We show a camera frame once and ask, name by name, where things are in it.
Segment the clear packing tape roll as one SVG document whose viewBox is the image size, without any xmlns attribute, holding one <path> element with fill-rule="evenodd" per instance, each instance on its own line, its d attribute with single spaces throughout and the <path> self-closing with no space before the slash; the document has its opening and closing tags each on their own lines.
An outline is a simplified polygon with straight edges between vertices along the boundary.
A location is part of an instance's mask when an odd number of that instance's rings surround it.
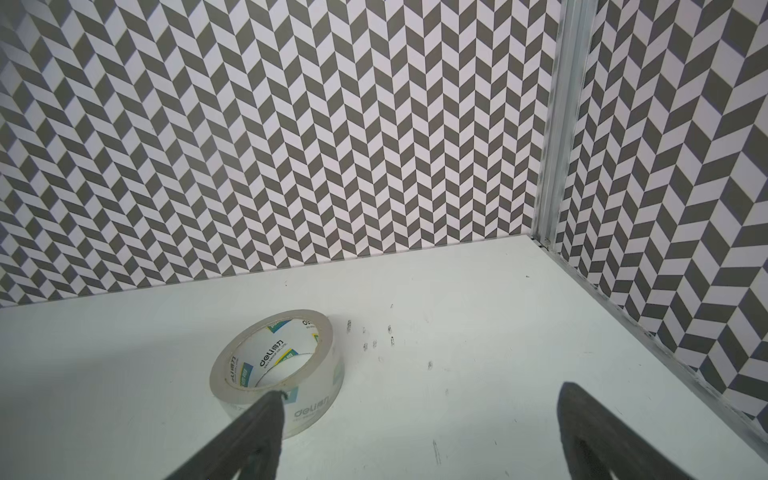
<svg viewBox="0 0 768 480">
<path fill-rule="evenodd" d="M 283 437 L 316 423 L 337 398 L 345 366 L 329 318 L 313 310 L 270 316 L 241 332 L 214 362 L 209 386 L 235 419 L 270 391 L 281 391 Z"/>
</svg>

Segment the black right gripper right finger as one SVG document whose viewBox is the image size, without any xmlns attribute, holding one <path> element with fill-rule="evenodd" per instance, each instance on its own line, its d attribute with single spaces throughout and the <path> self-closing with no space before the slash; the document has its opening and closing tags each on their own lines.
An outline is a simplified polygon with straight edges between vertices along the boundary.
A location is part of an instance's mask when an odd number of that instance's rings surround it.
<svg viewBox="0 0 768 480">
<path fill-rule="evenodd" d="M 573 479 L 690 477 L 576 383 L 562 385 L 557 419 Z"/>
</svg>

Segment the aluminium corner post right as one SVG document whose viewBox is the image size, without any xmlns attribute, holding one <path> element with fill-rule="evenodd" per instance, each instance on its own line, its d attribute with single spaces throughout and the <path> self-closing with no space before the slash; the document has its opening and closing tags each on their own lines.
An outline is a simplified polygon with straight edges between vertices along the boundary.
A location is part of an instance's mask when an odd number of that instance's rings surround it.
<svg viewBox="0 0 768 480">
<path fill-rule="evenodd" d="M 552 252 L 598 2 L 564 1 L 558 28 L 531 237 Z"/>
</svg>

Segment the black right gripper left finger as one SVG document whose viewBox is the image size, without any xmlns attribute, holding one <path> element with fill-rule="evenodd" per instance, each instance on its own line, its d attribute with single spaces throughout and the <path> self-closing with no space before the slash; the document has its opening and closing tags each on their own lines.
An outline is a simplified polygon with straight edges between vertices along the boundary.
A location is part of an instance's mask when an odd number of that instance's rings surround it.
<svg viewBox="0 0 768 480">
<path fill-rule="evenodd" d="M 285 393 L 270 391 L 172 472 L 171 479 L 274 479 L 281 455 Z"/>
</svg>

